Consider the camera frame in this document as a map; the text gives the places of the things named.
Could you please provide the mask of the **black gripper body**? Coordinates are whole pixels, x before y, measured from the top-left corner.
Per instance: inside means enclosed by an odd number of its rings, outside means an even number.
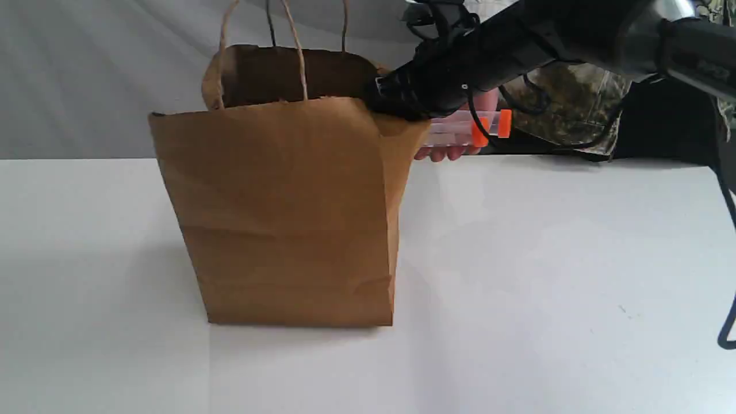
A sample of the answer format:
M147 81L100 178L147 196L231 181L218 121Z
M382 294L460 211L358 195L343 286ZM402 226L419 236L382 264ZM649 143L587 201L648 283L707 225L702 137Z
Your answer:
M370 110L403 120L447 117L495 89L499 36L496 26L481 24L423 40L411 61L368 81L363 100Z

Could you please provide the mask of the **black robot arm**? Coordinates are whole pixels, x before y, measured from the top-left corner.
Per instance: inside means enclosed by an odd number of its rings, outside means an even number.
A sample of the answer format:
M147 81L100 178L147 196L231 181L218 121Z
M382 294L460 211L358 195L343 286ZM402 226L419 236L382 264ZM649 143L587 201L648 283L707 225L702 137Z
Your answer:
M551 63L673 78L733 102L734 48L734 27L699 17L690 1L518 1L426 41L366 84L365 103L408 121L445 117Z

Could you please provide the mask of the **person's bare hand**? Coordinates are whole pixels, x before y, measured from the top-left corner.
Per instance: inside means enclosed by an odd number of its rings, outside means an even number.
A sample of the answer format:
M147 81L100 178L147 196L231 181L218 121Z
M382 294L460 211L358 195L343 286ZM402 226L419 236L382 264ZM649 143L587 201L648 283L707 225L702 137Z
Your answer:
M492 89L487 91L482 96L476 96L473 98L473 104L475 109L479 111L495 111L497 103L499 102L499 90ZM478 155L481 150L485 147L421 147L413 157L414 160L420 162L428 158L431 162L442 162L447 158L451 162L458 160L463 155Z

